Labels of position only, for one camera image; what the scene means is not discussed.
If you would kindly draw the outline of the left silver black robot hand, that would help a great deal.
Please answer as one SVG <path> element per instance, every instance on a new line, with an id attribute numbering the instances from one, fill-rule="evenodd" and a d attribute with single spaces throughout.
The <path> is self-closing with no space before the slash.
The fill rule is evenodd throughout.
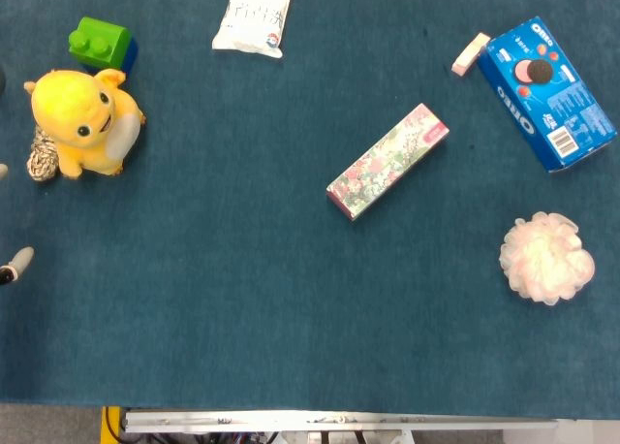
<path id="1" fill-rule="evenodd" d="M 6 76 L 1 66 L 1 96 L 6 87 Z M 8 174 L 8 166 L 1 163 L 1 180 Z M 1 285 L 16 282 L 30 265 L 35 250 L 32 246 L 26 246 L 17 251 L 11 261 L 5 265 L 1 265 Z"/>

